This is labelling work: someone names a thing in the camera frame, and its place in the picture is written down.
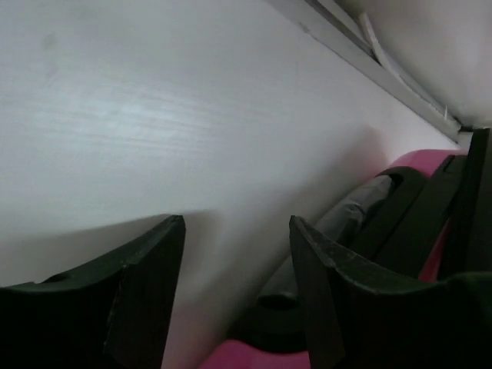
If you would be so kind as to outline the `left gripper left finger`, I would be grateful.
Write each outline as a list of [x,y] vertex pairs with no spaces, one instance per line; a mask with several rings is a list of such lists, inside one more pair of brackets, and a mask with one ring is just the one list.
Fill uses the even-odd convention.
[[1,290],[3,368],[159,368],[185,245],[172,215],[40,282]]

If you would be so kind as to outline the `pink hard-shell suitcase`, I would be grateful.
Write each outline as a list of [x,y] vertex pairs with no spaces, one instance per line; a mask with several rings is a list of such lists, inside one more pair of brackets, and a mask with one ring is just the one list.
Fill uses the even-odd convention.
[[[491,275],[491,131],[467,151],[419,150],[397,159],[311,226],[397,274],[426,283]],[[292,255],[206,368],[313,368]]]

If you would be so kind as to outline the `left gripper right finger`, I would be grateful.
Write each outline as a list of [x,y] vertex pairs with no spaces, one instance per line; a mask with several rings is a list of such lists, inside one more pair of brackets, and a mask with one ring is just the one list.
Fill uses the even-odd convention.
[[313,368],[489,368],[491,275],[426,283],[289,222]]

